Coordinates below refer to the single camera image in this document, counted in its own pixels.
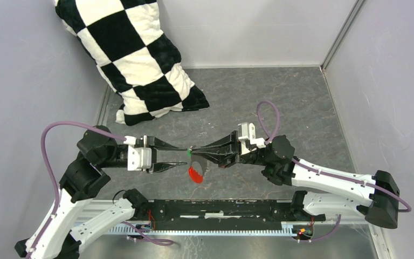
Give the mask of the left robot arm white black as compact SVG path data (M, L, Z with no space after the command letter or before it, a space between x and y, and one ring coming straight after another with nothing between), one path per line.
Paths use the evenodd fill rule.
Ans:
M157 161L157 151L174 151L176 146L156 137L123 137L103 125L78 123L78 127L85 130L77 143L79 154L59 181L55 180L51 165L46 165L54 188L54 202L36 232L15 244L21 258L78 258L111 228L148 215L148 200L138 190L130 189L110 208L81 226L74 226L79 215L110 181L105 168L159 173L178 166L177 162Z

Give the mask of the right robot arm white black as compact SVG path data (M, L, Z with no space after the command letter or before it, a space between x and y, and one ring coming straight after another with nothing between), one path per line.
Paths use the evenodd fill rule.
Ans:
M373 225L387 229L398 227L400 190L392 175L356 174L318 166L297 158L285 135L271 142L238 131L190 153L207 159L220 168L237 163L262 166L262 175L277 186L307 187L323 194L298 192L293 196L290 214L296 220L321 214L358 215Z

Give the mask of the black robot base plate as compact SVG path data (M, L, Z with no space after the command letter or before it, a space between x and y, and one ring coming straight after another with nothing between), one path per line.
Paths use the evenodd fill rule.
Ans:
M152 200L132 218L155 230L278 230L282 222L323 222L290 200Z

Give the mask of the metal key holder red handle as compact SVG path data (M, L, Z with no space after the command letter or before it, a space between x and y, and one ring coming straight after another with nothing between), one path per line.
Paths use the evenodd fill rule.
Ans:
M199 155L190 154L188 176L192 182L197 184L202 183L207 167L208 161L205 158Z

